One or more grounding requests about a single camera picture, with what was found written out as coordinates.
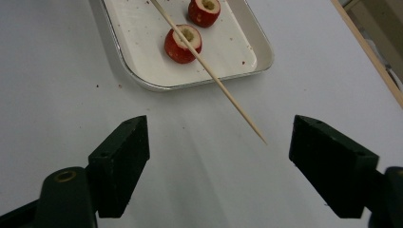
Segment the white table surface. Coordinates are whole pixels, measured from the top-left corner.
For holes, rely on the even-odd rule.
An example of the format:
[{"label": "white table surface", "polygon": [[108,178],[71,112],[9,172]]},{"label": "white table surface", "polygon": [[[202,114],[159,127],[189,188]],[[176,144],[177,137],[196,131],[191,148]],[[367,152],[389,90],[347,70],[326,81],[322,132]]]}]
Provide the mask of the white table surface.
[{"label": "white table surface", "polygon": [[151,159],[122,218],[99,227],[367,227],[340,219],[288,159],[296,114],[403,164],[403,111],[330,1],[249,0],[275,52],[264,73],[168,93],[114,75],[87,1],[0,5],[0,215],[147,115]]}]

